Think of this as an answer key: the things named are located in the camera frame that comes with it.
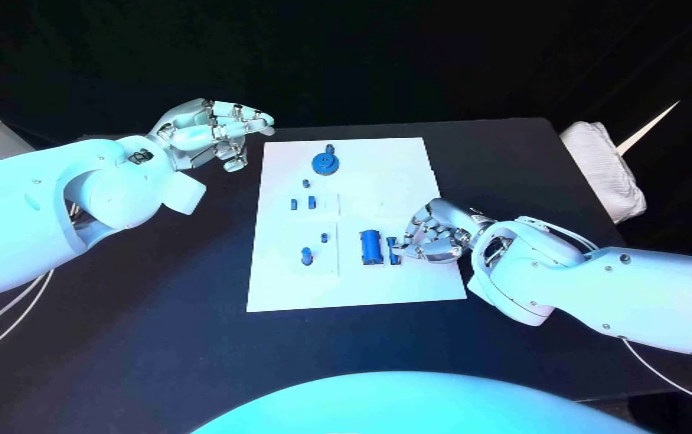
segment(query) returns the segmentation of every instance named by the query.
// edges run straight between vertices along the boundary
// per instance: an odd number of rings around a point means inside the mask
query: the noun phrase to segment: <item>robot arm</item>
[[[144,136],[94,139],[0,161],[0,292],[139,226],[162,204],[190,214],[206,187],[180,170],[218,157],[247,165],[245,134],[273,134],[255,109],[203,99],[172,109]],[[85,215],[72,223],[65,201]]]
[[[539,326],[558,308],[603,334],[692,353],[691,257],[597,249],[536,219],[496,222],[434,199],[411,219],[397,252],[454,262],[469,251],[469,289],[516,321]]]

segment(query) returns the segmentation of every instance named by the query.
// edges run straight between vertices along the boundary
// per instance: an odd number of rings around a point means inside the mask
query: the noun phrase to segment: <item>cable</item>
[[[43,279],[46,275],[42,274],[32,282],[32,285],[25,289],[25,292],[15,298],[15,300],[3,307],[0,310],[0,316],[10,310],[12,306],[25,298],[25,296],[29,294],[30,290],[35,288],[36,284],[39,281]]]
[[[623,339],[624,345],[627,346],[627,349],[632,351],[634,354],[636,358],[642,361],[642,364],[650,369],[650,371],[672,385],[675,386],[682,392],[689,394],[692,396],[692,391],[688,391],[681,385],[678,385],[650,365],[649,363],[642,359],[642,356],[637,354],[637,351],[632,348],[630,343],[627,342],[627,339]]]
[[[12,332],[12,330],[17,327],[17,324],[22,322],[22,319],[23,319],[23,318],[26,317],[26,315],[29,314],[29,311],[32,310],[32,307],[33,307],[33,305],[36,304],[36,301],[39,300],[40,295],[43,294],[43,290],[46,289],[48,283],[51,282],[51,277],[53,276],[53,271],[55,271],[55,269],[51,269],[51,270],[48,271],[48,274],[43,274],[43,276],[40,276],[39,279],[42,279],[43,277],[46,277],[46,282],[45,282],[43,285],[40,286],[39,293],[36,294],[36,297],[33,298],[33,301],[32,301],[32,303],[29,304],[29,307],[26,308],[25,312],[23,312],[22,315],[19,316],[19,319],[15,321],[15,323],[12,324],[12,326],[9,327],[9,329],[3,332],[3,335],[0,335],[0,341],[4,339],[4,336],[7,336],[7,334]]]

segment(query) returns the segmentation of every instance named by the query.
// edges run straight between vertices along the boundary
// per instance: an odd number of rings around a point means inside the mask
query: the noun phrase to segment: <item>white paper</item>
[[[312,161],[327,144],[340,166],[320,176]],[[309,209],[309,196],[316,209]],[[401,241],[412,214],[436,197],[421,138],[267,143],[248,312],[466,299],[456,263],[405,257],[399,266],[389,265],[386,237]],[[368,229],[381,233],[385,258],[374,266],[362,264],[361,232]],[[313,251],[310,266],[301,263],[304,247]]]

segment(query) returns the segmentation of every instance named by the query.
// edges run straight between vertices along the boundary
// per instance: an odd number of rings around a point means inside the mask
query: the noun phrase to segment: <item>black table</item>
[[[242,171],[226,174],[211,162],[192,172],[208,185],[192,216],[162,208],[56,270],[0,343],[3,430],[183,432],[284,387],[365,371],[456,372],[575,400],[670,390],[621,341],[565,313],[532,328],[472,293],[466,301],[245,312],[265,140],[418,136],[446,198],[497,219],[534,216],[598,245],[623,245],[542,119],[251,136]],[[469,259],[460,266],[467,280]],[[637,349],[692,384],[686,356]]]

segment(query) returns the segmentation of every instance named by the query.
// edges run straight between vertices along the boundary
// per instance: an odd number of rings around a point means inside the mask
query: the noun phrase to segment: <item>white cloth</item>
[[[600,122],[575,122],[559,135],[591,189],[619,224],[646,211],[646,199]]]

